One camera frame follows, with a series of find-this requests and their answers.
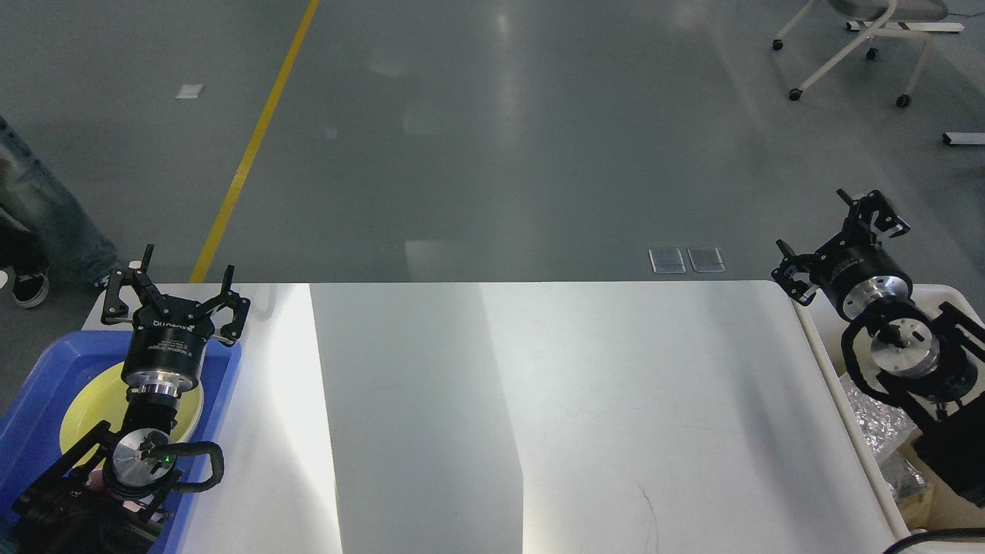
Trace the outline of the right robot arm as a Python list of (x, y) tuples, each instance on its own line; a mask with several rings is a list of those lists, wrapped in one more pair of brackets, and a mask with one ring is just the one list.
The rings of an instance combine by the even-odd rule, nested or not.
[(941, 302), (927, 312), (911, 277), (884, 248), (910, 228), (873, 190), (837, 195), (848, 212), (813, 252), (781, 252), (771, 278), (790, 298), (824, 382), (871, 483), (880, 479), (835, 375), (833, 360), (869, 399), (902, 410), (915, 424), (913, 449), (933, 476), (983, 507), (983, 324)]

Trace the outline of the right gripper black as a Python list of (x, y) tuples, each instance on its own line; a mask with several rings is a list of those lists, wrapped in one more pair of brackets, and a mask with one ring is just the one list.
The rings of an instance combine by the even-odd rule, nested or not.
[(848, 207), (835, 235), (837, 249), (797, 255), (787, 242), (777, 239), (782, 257), (771, 278), (801, 306), (812, 304), (822, 290), (837, 315), (852, 322), (880, 299), (912, 297), (911, 277), (883, 246), (884, 239), (907, 235), (911, 227), (880, 190), (858, 199), (844, 189), (835, 193)]

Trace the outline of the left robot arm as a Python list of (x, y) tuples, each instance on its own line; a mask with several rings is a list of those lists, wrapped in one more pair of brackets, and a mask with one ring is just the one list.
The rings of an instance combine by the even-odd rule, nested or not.
[(237, 343), (250, 299), (225, 268), (219, 293), (187, 299), (159, 291), (149, 275), (154, 246), (136, 265), (109, 274), (101, 322), (129, 324), (122, 362), (126, 407), (117, 429), (96, 422), (15, 496), (9, 540), (18, 553), (148, 553), (173, 495), (221, 483), (221, 446), (175, 439), (183, 397), (201, 385), (206, 350)]

